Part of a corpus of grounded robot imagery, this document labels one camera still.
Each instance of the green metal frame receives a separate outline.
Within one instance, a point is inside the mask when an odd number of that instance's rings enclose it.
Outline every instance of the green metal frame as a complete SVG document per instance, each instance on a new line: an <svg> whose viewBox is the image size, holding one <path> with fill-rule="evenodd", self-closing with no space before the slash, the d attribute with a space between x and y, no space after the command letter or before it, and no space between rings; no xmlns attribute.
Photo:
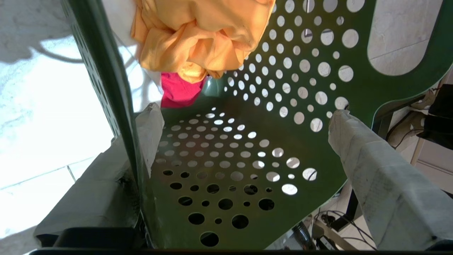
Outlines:
<svg viewBox="0 0 453 255"><path fill-rule="evenodd" d="M329 199L346 180L341 162L328 144L329 118L326 112L335 110L335 98L340 96L347 98L351 113L371 127L374 114L379 107L387 102L417 96L441 79L453 62L451 47L453 34L450 31L453 24L451 16L453 1L443 2L421 63L414 70L401 76L383 75L377 72L368 60L367 46L375 4L374 0L367 0L359 12L351 13L347 10L346 1L339 0L335 11L329 14L322 9L321 1L316 1L314 10L310 13L303 11L302 1L295 1L294 11L288 13L285 11L285 1L277 1L276 12L271 16L260 45L245 62L244 69L235 71L237 76L230 71L220 80L211 80L210 84L205 85L202 95L195 104L189 108L163 110L166 128L161 139L163 143L156 155L156 159L161 159L161 163L152 166L152 176L148 179L140 149L137 147L130 88L102 3L100 0L63 0L67 16L74 24L74 35L82 57L92 75L93 87L101 102L103 99L100 95L105 92L106 100L102 105L107 109L111 108L114 115L110 121L112 128L116 128L117 125L124 138L129 159L135 162L132 165L141 193L142 213L157 247L206 248L200 239L204 233L213 232L219 239L213 246L215 249L264 249ZM280 15L285 18L283 27L278 26L276 22ZM297 15L303 18L300 27L294 24ZM322 23L315 26L312 20L318 15L322 16ZM338 16L344 17L344 23L340 26L336 23ZM314 35L309 44L304 44L300 40L300 33L305 28L311 29ZM277 39L270 38L270 29L277 31ZM283 37L286 29L294 31L294 39L289 42ZM324 29L332 30L335 35L334 41L329 46L320 40L320 34ZM358 44L352 49L342 45L341 35L347 29L355 29L359 34ZM267 52L261 47L264 42L269 44ZM278 43L285 48L282 54L276 51ZM292 52L296 45L301 49L299 56ZM311 54L313 48L319 50L319 56L314 57ZM340 53L337 60L332 58L334 51ZM261 62L255 60L256 54L261 55ZM268 63L271 55L279 64ZM292 66L289 69L283 67L285 57L292 59ZM301 59L306 59L311 64L307 73L299 70ZM317 71L317 66L322 61L328 62L332 70L327 77L320 76ZM254 73L249 70L251 63L256 68ZM343 65L348 65L354 70L353 79L347 83L341 81L337 75L337 71ZM260 74L264 66L268 68L268 75ZM278 69L283 72L282 79L275 76ZM293 82L291 74L298 74L299 81ZM260 76L261 84L255 82L257 76ZM229 77L235 81L233 87L228 85ZM316 78L316 86L309 85L310 78ZM267 85L270 79L276 83L274 89ZM239 80L245 83L244 90L238 87ZM249 90L252 83L256 87L255 93ZM284 83L290 85L289 93L282 91ZM337 89L330 90L330 83L335 83ZM300 86L308 90L307 99L298 96ZM263 88L268 90L267 97L261 95ZM328 101L325 105L316 103L314 95L318 91L327 94ZM246 101L243 100L245 93L249 97ZM281 94L281 102L274 99L277 93ZM255 97L260 98L258 106L254 104ZM289 103L293 98L297 100L295 107ZM271 111L266 109L267 102L273 102ZM309 104L314 106L313 112L306 110ZM288 111L284 118L279 114L281 107L286 107ZM296 112L302 112L305 116L305 121L301 125L294 123L293 116ZM215 118L207 118L208 113L215 114ZM230 118L234 119L233 123L228 123ZM314 118L319 118L323 122L323 128L319 132L310 129L310 121ZM214 120L222 120L223 123L217 125ZM240 124L246 126L245 130L237 130ZM180 129L176 130L174 126L180 126ZM197 130L199 126L204 126L206 131ZM226 127L231 127L232 131L223 131ZM256 137L248 138L249 132L256 132ZM212 134L214 138L207 139L206 134ZM242 138L236 140L234 138L236 134L242 135ZM263 139L269 140L268 147L260 146ZM187 146L187 142L193 142L195 145ZM209 146L202 147L203 142L209 143ZM232 142L238 143L239 146L231 148ZM253 143L253 147L247 147L246 142ZM222 143L223 146L215 147L216 143ZM284 150L283 157L272 156L272 150L278 147ZM181 156L179 153L182 151L187 151L189 156ZM219 156L210 156L213 151L218 152ZM250 152L252 156L241 157L243 151ZM198 157L196 152L203 152L203 155ZM234 157L227 157L225 154L227 152L234 153ZM259 152L264 152L266 156L259 157ZM286 166L286 161L290 157L300 160L295 169ZM188 165L193 160L198 163L195 167ZM213 167L205 166L209 161L214 162ZM219 164L222 161L228 161L230 166L221 167ZM255 161L262 161L264 168L254 167ZM244 163L245 167L236 167L238 162ZM306 168L317 170L316 180L307 181L303 177ZM166 170L171 170L173 174L165 175ZM240 181L229 178L234 171L243 174ZM280 179L276 182L268 181L266 174L269 171L277 172ZM185 172L190 175L182 178L180 174ZM200 172L207 173L207 177L198 178ZM222 179L216 177L218 172L223 172L225 177ZM252 174L256 174L258 178L251 179ZM294 174L295 178L289 179L289 174ZM171 188L170 184L174 182L180 183L182 188L177 190ZM218 192L207 192L211 184L218 185ZM283 184L295 185L298 192L292 196L283 193ZM193 185L198 185L199 189L190 190ZM257 193L246 194L243 189L247 185L256 186ZM236 191L230 191L231 186L234 186ZM181 205L178 202L181 197L190 197L192 203L187 206ZM231 209L219 208L218 203L224 198L233 202ZM263 199L271 199L274 202L272 210L265 211L260 208L260 201ZM210 201L209 206L202 206L205 200ZM245 201L250 202L250 206L244 206ZM190 223L188 217L192 213L203 214L204 222L199 225ZM248 225L245 228L237 229L232 224L237 215L248 217ZM222 219L221 224L215 223L217 218Z"/></svg>

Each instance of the tiled floor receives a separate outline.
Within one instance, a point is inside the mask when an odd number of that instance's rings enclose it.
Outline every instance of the tiled floor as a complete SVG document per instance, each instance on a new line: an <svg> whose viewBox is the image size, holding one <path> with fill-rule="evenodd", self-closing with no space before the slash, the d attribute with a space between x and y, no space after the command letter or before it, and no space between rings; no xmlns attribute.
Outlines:
<svg viewBox="0 0 453 255"><path fill-rule="evenodd" d="M0 239L39 223L74 183L66 165L77 179L113 137L59 1L24 1L0 0ZM159 100L158 76L142 71L132 57L133 4L108 2L134 109L140 110ZM388 75L413 69L441 3L378 0L368 48L373 66ZM411 149L402 155L411 157ZM345 210L340 203L335 208Z"/></svg>

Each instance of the orange fabric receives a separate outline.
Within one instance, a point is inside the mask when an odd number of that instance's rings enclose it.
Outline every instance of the orange fabric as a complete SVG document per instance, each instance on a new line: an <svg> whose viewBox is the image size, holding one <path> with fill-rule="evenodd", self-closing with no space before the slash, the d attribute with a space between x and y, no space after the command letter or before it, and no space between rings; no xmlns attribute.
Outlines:
<svg viewBox="0 0 453 255"><path fill-rule="evenodd" d="M238 69L264 33L275 0L136 0L131 36L146 69L196 83Z"/></svg>

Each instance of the green perforated chair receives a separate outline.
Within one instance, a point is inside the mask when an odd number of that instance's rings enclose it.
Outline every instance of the green perforated chair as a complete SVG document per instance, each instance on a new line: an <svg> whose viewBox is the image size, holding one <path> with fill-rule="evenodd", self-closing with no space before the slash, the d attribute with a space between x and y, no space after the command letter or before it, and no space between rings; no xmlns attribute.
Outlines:
<svg viewBox="0 0 453 255"><path fill-rule="evenodd" d="M383 75L368 60L375 4L277 0L241 68L209 80L193 106L162 110L148 178L102 4L63 1L106 117L124 138L156 247L266 248L346 181L328 144L333 111L349 105L370 127L380 106L441 79L453 62L453 1L444 1L421 63L401 76Z"/></svg>

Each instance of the yellow cloth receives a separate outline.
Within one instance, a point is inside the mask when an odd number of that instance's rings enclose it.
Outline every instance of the yellow cloth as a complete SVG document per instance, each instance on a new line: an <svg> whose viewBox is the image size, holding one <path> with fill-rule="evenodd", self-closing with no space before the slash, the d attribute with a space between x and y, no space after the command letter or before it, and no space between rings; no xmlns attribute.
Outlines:
<svg viewBox="0 0 453 255"><path fill-rule="evenodd" d="M146 69L190 82L239 68L264 33L275 0L136 0L131 36Z"/></svg>

